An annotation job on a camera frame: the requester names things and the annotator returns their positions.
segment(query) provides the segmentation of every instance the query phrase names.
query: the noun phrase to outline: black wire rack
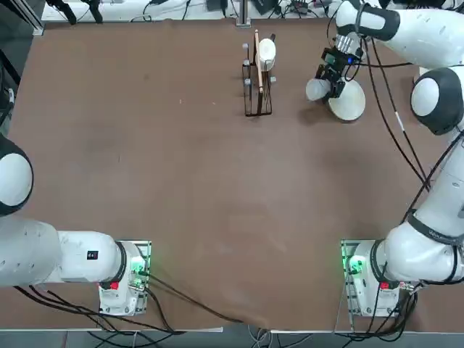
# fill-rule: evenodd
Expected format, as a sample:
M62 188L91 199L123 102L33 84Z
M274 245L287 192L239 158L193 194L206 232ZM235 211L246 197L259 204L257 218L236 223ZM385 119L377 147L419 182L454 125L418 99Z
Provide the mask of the black wire rack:
M268 70L267 62L264 69L262 69L260 61L256 60L257 53L259 54L259 43L258 30L256 30L253 38L252 60L250 60L249 56L249 45L247 43L243 45L246 50L246 59L241 66L241 75L244 83L244 106L245 116L247 117L270 115L273 113L270 87L276 81L276 78L271 76L271 69ZM253 111L254 100L257 100L256 111Z

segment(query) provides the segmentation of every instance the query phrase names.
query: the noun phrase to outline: brown table surface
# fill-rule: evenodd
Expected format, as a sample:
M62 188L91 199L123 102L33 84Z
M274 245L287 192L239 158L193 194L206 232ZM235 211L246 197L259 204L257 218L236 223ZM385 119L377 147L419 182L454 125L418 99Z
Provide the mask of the brown table surface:
M343 284L341 239L378 239L398 224L419 182L394 148L366 68L367 107L338 122L305 99L326 20L256 22L275 33L274 113L243 115L241 45L231 20L48 27L34 38L11 139L36 185L22 215L58 229L153 241L153 271L224 314L266 328L331 331ZM383 63L400 59L381 49ZM424 166L444 147L410 114L414 67L388 70ZM400 135L386 89L378 89ZM98 307L95 284L52 286ZM420 293L409 329L462 331L462 288ZM13 289L0 291L2 328L89 328ZM159 291L176 328L221 326ZM349 329L346 301L338 329ZM154 306L136 320L159 325ZM121 328L135 326L122 324Z

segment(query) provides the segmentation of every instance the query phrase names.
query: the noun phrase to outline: wooden stick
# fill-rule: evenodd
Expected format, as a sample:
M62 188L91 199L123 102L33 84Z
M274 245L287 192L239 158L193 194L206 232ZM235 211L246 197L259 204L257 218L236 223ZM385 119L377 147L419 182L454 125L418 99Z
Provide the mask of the wooden stick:
M254 31L254 44L256 46L256 68L258 70L258 86L262 93L262 72L261 72L261 58L260 58L260 37L258 36L258 29Z

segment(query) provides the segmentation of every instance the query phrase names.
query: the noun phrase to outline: gray floor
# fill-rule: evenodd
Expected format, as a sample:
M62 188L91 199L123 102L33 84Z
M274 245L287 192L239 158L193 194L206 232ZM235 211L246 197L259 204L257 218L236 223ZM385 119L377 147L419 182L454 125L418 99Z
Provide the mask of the gray floor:
M157 332L144 332L152 339L160 339L164 336ZM100 337L108 337L108 333L96 333ZM301 338L304 334L279 334L281 346L285 347ZM132 347L132 336L119 336L112 339L112 342ZM342 348L347 342L343 337L334 336L329 333L317 333L311 339L303 344L300 348L324 347L324 348ZM462 335L451 334L413 334L406 333L399 341L386 343L378 339L371 339L362 343L353 343L350 347L367 348L456 348L463 346ZM98 340L90 337L86 332L79 331L49 331L49 332L12 332L0 333L0 347L2 348L87 348L95 347ZM138 337L137 345L145 344L146 341ZM225 328L224 333L186 333L182 336L172 337L160 344L163 348L250 348L253 341L248 334L246 326L231 326ZM111 347L109 344L103 344L100 347ZM273 335L273 344L271 348L279 348L277 336Z
M44 9L44 0L29 0L29 4L34 10L41 14ZM19 18L11 14L7 9L0 5L0 47L9 57L12 64L16 67L19 74L24 69L32 41L32 30ZM7 82L16 89L15 84L10 78ZM153 339L160 339L164 334L147 331L146 334ZM107 333L97 333L100 337L108 337ZM305 335L281 334L279 338L282 346L292 344ZM114 343L125 344L131 347L133 337L119 336L112 340ZM315 334L311 340L306 341L299 347L326 347L341 348L347 339L334 336L329 333ZM47 331L47 332L0 332L1 348L87 348L95 347L98 340L90 337L86 332L80 331ZM146 342L139 337L137 344ZM162 347L188 347L188 348L249 348L253 345L246 326L234 325L225 328L224 333L187 333L179 337L173 337L161 344ZM350 347L397 347L397 348L455 348L464 346L462 335L444 334L405 334L395 343L386 343L378 339L371 339L362 343L353 343ZM271 348L278 348L276 336L274 336Z

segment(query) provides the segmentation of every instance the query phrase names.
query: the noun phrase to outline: robotic arm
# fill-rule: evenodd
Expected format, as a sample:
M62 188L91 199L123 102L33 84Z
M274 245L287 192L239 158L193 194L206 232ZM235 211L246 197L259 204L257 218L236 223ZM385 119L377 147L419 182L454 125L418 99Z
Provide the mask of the robotic arm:
M335 59L325 59L326 64L319 69L332 73L318 73L308 83L308 99L323 98L333 109L331 100L343 98L352 83L343 79L341 72L350 64L349 59L360 58L357 37L369 36L408 62L429 70L415 82L411 108L433 134L448 134L451 141L464 130L462 19L461 14L440 9L387 10L360 0L343 1L336 12L338 35L331 51ZM440 169L427 199L404 223L384 240L363 241L357 246L350 267L361 315L372 315L379 283L382 287L376 314L386 316L398 301L400 281L463 279L462 141L457 142Z
M29 199L33 169L27 155L0 135L0 286L99 283L100 311L141 314L150 243L114 241L93 231L57 231L14 213Z

